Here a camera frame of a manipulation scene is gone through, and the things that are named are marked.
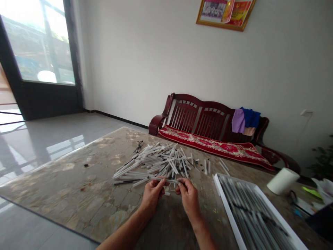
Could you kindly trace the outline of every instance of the toilet paper roll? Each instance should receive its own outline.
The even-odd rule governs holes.
[[[273,179],[267,184],[269,190],[277,195],[281,195],[284,190],[289,188],[295,181],[297,181],[299,175],[294,171],[283,168]]]

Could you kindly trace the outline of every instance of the poster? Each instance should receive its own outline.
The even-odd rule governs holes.
[[[234,3],[235,0],[228,0],[223,13],[222,23],[228,23],[230,21]]]
[[[205,0],[200,20],[221,23],[227,0]]]
[[[228,24],[242,26],[247,13],[249,12],[251,3],[252,1],[248,0],[247,1],[235,0],[231,14],[231,19],[230,22],[228,22]]]

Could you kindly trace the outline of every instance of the door frame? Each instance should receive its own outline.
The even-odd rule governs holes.
[[[83,108],[83,97],[82,97],[82,84],[80,78],[80,67],[79,67],[79,51],[77,46],[77,33],[75,27],[75,17],[74,17],[74,7],[72,0],[63,0],[64,9],[65,9],[65,18],[67,24],[68,31],[68,40],[69,40],[69,48],[72,60],[72,67],[75,79],[75,86],[68,86],[76,89],[76,95],[78,100],[78,106],[81,112],[84,112]],[[15,60],[14,52],[11,48],[9,38],[7,36],[7,32],[5,30],[2,18],[0,16],[0,61],[2,64],[2,68],[7,77],[10,88],[13,92],[13,95],[16,99],[17,105],[22,113],[22,116],[25,120],[34,120],[37,119],[38,116],[34,114],[31,110],[31,106],[29,104],[29,100],[24,95],[23,83],[31,83],[31,84],[49,84],[43,82],[34,82],[34,81],[25,81],[21,78],[21,73],[19,71],[17,62]]]

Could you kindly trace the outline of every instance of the picture frame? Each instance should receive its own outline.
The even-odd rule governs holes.
[[[256,0],[202,0],[196,24],[243,32],[255,3]]]

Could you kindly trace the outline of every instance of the red cushion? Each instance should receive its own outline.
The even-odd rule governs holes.
[[[158,135],[162,138],[179,142],[207,153],[223,156],[236,161],[259,165],[271,171],[274,170],[274,167],[269,163],[269,161],[260,155],[253,144],[249,142],[229,143],[216,141],[207,137],[172,128],[169,125],[165,125],[161,128]]]

